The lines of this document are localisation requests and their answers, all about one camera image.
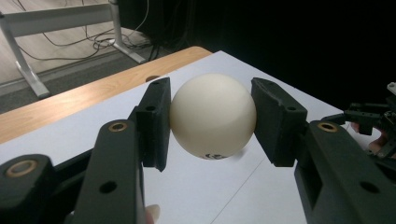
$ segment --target floor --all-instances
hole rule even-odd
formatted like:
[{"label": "floor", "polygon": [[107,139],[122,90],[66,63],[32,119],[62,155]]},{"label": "floor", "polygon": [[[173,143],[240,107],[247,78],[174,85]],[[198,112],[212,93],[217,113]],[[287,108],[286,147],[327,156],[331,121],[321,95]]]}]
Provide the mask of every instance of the floor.
[{"label": "floor", "polygon": [[[0,10],[7,17],[9,13],[24,10],[107,3],[108,0],[2,0]],[[138,65],[108,45],[106,40],[114,38],[112,29],[113,22],[104,22],[45,34],[21,36],[16,40],[32,71],[40,77],[52,94],[56,94]],[[152,59],[152,46],[142,33],[124,28],[121,32],[124,42],[131,41],[136,52],[146,59],[148,57]],[[0,32],[0,51],[0,113],[37,101],[35,94],[20,74],[15,56],[2,32]],[[156,57],[166,54],[166,50],[161,49]],[[105,64],[106,69],[100,71],[95,69]]]}]

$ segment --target cable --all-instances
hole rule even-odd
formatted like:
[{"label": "cable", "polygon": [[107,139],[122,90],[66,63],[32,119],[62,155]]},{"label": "cable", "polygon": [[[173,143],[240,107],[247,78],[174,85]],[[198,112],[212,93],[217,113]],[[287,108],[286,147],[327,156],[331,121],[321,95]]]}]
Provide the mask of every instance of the cable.
[{"label": "cable", "polygon": [[[82,4],[83,6],[85,6],[84,0],[81,0],[81,4]],[[84,30],[84,32],[85,32],[85,37],[86,37],[88,40],[94,41],[94,40],[91,39],[92,36],[88,36],[88,26],[85,25],[85,26],[83,26],[83,27],[81,27],[81,28],[82,28],[82,29]]]},{"label": "cable", "polygon": [[191,27],[191,17],[193,16],[191,11],[192,11],[192,6],[194,3],[191,1],[188,1],[187,5],[187,12],[184,17],[184,32],[181,34],[181,36],[177,35],[177,25],[179,22],[178,19],[178,12],[179,8],[182,4],[182,0],[177,1],[173,13],[168,21],[168,23],[165,26],[165,31],[163,32],[163,35],[167,35],[166,39],[163,40],[163,46],[165,49],[169,50],[170,52],[175,52],[178,51],[179,49],[182,48],[183,44],[190,45],[188,42],[188,31],[190,30]]},{"label": "cable", "polygon": [[[110,29],[110,30],[104,31],[104,32],[102,32],[102,33],[99,33],[99,34],[93,35],[93,36],[104,35],[104,34],[110,32],[110,31],[112,31],[112,30],[114,30],[114,29]],[[56,44],[56,43],[54,43],[53,41],[51,41],[45,34],[43,34],[43,35],[48,39],[48,41],[49,41],[51,44],[53,44],[53,45],[55,45],[55,46],[57,46],[57,47],[67,47],[67,46],[75,45],[75,44],[77,44],[77,43],[79,43],[79,42],[82,42],[82,41],[85,41],[85,40],[90,40],[89,38],[83,38],[83,39],[80,39],[80,40],[78,40],[78,41],[75,41],[75,42],[72,42],[72,43],[69,43],[69,44]]]},{"label": "cable", "polygon": [[148,61],[149,62],[152,61],[152,60],[157,59],[157,57],[158,57],[158,55],[160,53],[160,47],[161,47],[160,44],[155,44],[155,45],[152,46],[151,53],[148,56]]},{"label": "cable", "polygon": [[23,6],[23,4],[21,3],[20,0],[17,0],[17,2],[19,4],[17,4],[14,0],[12,2],[15,3],[15,5],[17,5],[18,7],[20,7],[23,11],[26,11],[26,8],[24,8],[24,6]]},{"label": "cable", "polygon": [[187,14],[186,14],[186,24],[184,28],[184,33],[180,40],[177,43],[176,50],[180,50],[184,44],[187,46],[190,46],[189,42],[189,34],[191,33],[192,26],[193,26],[193,16],[194,13],[193,11],[195,10],[195,0],[189,0],[188,1],[188,8],[187,8]]},{"label": "cable", "polygon": [[148,15],[149,15],[149,0],[147,0],[147,3],[148,3],[148,9],[146,10],[145,18],[142,20],[142,22],[140,22],[140,24],[139,24],[130,34],[127,35],[127,37],[128,37],[128,42],[129,42],[131,45],[134,45],[134,43],[132,43],[132,41],[131,41],[131,39],[129,38],[129,36],[132,35],[135,31],[138,31],[138,29],[143,25],[143,23],[145,23],[146,18],[147,18]]},{"label": "cable", "polygon": [[39,60],[39,61],[52,61],[52,60],[85,60],[85,59],[89,59],[91,58],[93,55],[95,55],[97,52],[99,52],[99,49],[96,49],[96,52],[94,52],[93,54],[84,57],[84,58],[48,58],[48,59],[43,59],[43,58],[37,58],[35,56],[32,56],[31,54],[29,54],[28,52],[26,52],[26,50],[24,50],[23,48],[20,47],[20,49],[29,57]]}]

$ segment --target white table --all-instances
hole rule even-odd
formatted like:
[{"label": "white table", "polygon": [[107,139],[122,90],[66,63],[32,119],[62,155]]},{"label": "white table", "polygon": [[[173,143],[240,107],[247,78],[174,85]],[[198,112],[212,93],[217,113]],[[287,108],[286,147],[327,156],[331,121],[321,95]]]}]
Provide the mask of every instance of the white table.
[{"label": "white table", "polygon": [[[172,96],[184,82],[205,73],[230,75],[249,90],[254,77],[272,80],[308,110],[307,121],[342,112],[223,51],[169,73]],[[93,148],[100,127],[114,119],[127,119],[147,86],[5,142],[0,146],[0,163],[39,153],[50,156],[56,165]],[[162,209],[158,224],[306,223],[294,168],[273,166],[254,135],[241,153],[206,161],[186,152],[171,134],[165,170],[145,168],[144,172],[146,205],[156,203]]]}]

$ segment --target table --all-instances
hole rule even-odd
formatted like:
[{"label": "table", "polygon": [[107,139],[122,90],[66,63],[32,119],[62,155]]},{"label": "table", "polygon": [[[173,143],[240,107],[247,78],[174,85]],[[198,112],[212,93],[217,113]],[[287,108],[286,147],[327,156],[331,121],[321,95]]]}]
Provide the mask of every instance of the table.
[{"label": "table", "polygon": [[0,144],[210,55],[191,47],[0,115]]},{"label": "table", "polygon": [[[126,119],[148,86],[146,77],[170,77],[174,96],[184,82],[205,73],[230,75],[249,90],[253,77],[272,80],[308,110],[308,121],[342,112],[223,51],[194,47],[6,113],[1,133],[12,134],[2,136],[0,163],[40,153],[59,164],[91,149],[103,124]],[[144,172],[146,205],[160,205],[159,224],[306,223],[294,169],[274,167],[254,135],[240,153],[206,161],[171,134],[165,170]]]}]

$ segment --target screw hole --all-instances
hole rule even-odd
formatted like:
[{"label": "screw hole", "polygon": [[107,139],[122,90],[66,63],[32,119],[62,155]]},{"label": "screw hole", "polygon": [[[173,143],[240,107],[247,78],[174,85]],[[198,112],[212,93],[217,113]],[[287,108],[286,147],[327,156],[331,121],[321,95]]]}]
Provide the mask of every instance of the screw hole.
[{"label": "screw hole", "polygon": [[117,188],[117,184],[114,181],[108,181],[105,184],[103,184],[99,190],[101,193],[108,194],[114,191]]},{"label": "screw hole", "polygon": [[20,177],[31,173],[38,165],[37,161],[19,161],[7,169],[8,177]]},{"label": "screw hole", "polygon": [[320,124],[318,124],[318,127],[328,133],[336,133],[337,127],[335,127],[334,125],[330,124],[330,123],[323,123],[321,122]]},{"label": "screw hole", "polygon": [[148,106],[148,107],[146,107],[146,110],[147,111],[153,111],[153,110],[155,110],[155,106]]},{"label": "screw hole", "polygon": [[372,183],[361,181],[361,187],[371,193],[379,193],[379,189]]},{"label": "screw hole", "polygon": [[110,125],[110,127],[108,127],[108,129],[115,133],[115,132],[121,132],[124,131],[126,129],[128,125],[126,123],[123,122],[118,122],[118,123],[113,123]]},{"label": "screw hole", "polygon": [[147,77],[147,78],[146,78],[146,82],[149,82],[149,81],[151,81],[152,79],[155,79],[155,78],[157,78],[157,77],[159,77],[159,76]]}]

